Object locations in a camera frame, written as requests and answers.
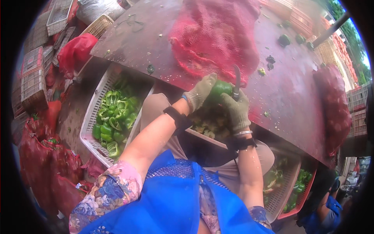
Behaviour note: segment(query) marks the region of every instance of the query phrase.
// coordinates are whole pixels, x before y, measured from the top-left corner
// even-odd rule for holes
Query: floral shirt
[[[142,187],[142,179],[136,169],[125,161],[117,161],[98,177],[92,190],[70,214],[70,233],[77,234],[85,226],[106,213],[136,201]],[[212,234],[220,234],[215,201],[209,187],[201,184],[199,193],[200,217],[205,221]],[[248,210],[254,221],[271,229],[263,207],[254,206]]]

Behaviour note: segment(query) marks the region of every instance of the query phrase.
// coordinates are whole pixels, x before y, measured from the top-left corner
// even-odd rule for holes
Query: black wrist strap
[[[230,151],[231,150],[234,150],[234,151],[244,150],[250,145],[257,147],[257,144],[255,140],[253,139],[253,137],[249,139],[246,139],[244,137],[241,137],[241,138],[228,137],[225,139],[224,143],[226,144],[227,149]]]
[[[181,132],[192,126],[192,121],[188,119],[185,114],[180,114],[172,106],[167,107],[165,110],[163,110],[163,112],[165,114],[168,114],[175,121],[175,126],[177,127],[177,129],[173,134],[174,136],[180,134]]]

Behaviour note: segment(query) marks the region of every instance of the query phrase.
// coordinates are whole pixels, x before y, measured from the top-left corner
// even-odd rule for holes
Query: table surface
[[[155,68],[152,77],[191,90],[199,79],[187,75],[177,65],[167,37],[181,6],[182,0],[140,0],[101,36],[91,55],[146,74],[148,65],[152,64]],[[131,20],[143,25],[127,24],[129,15],[135,15]],[[318,161],[334,167],[335,162],[325,154],[323,109],[312,78],[312,70],[317,70],[320,61],[305,45],[296,43],[295,31],[279,28],[276,25],[279,22],[282,21],[263,7],[255,23],[254,37],[260,54],[258,68],[265,68],[266,75],[253,73],[243,89],[250,101],[248,117]],[[282,48],[277,43],[281,34],[287,34],[292,44]],[[276,60],[271,71],[266,68],[269,55]],[[270,113],[269,117],[264,116],[265,111]]]

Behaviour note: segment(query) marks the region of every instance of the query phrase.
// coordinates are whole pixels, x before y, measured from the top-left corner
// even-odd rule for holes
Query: knitted glove
[[[227,93],[222,93],[221,98],[223,104],[229,109],[234,131],[241,130],[251,125],[248,119],[249,100],[241,89],[239,89],[239,99],[237,102]]]
[[[204,76],[191,91],[183,93],[187,97],[190,107],[192,108],[191,112],[194,112],[203,105],[216,81],[217,74],[211,73]]]

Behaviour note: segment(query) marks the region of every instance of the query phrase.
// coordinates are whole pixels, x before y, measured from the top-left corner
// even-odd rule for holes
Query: silver bracelet
[[[242,131],[242,132],[234,134],[234,136],[237,137],[237,136],[244,135],[244,134],[249,134],[249,133],[253,133],[253,132],[252,131]]]

